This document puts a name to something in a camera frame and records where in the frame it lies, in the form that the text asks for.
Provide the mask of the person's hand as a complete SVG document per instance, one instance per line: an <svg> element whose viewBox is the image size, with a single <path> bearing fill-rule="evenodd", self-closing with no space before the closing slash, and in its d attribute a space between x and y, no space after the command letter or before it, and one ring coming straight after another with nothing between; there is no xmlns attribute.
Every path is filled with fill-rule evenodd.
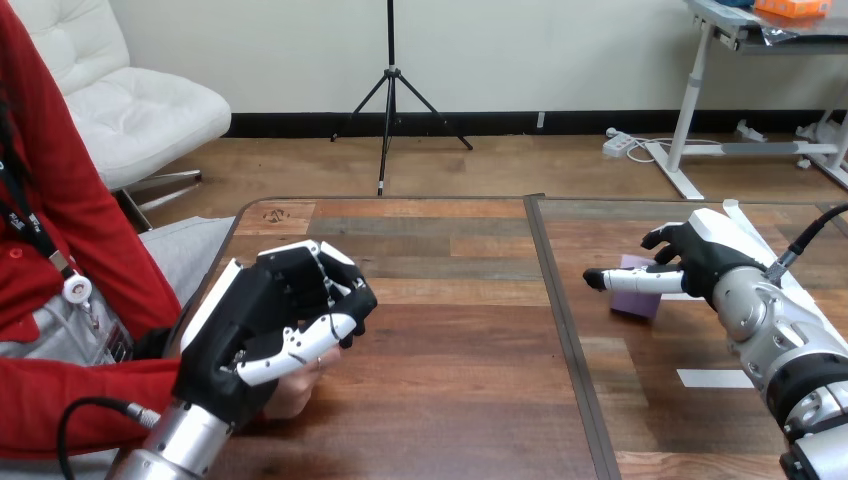
<svg viewBox="0 0 848 480"><path fill-rule="evenodd" d="M338 363L341 356L342 349L334 346L299 370L281 377L263 409L264 416L270 420L289 420L298 416L325 371Z"/></svg>

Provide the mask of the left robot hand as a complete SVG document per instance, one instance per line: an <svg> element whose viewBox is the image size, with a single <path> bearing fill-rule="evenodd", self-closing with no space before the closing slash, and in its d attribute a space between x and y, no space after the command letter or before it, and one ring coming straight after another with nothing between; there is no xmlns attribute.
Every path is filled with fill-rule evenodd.
<svg viewBox="0 0 848 480"><path fill-rule="evenodd" d="M174 396L239 429L279 378L365 333L378 300L354 261L305 240L232 260L186 327Z"/></svg>

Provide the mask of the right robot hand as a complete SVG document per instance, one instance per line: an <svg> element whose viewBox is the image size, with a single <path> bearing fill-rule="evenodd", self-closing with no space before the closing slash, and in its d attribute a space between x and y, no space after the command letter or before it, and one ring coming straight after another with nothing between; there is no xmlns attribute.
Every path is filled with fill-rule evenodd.
<svg viewBox="0 0 848 480"><path fill-rule="evenodd" d="M711 302L714 288L731 271L767 271L767 266L746 250L752 244L750 236L728 216L700 208L683 222L667 222L643 236L642 248L659 249L651 264L588 268L582 278L600 292L686 294Z"/></svg>

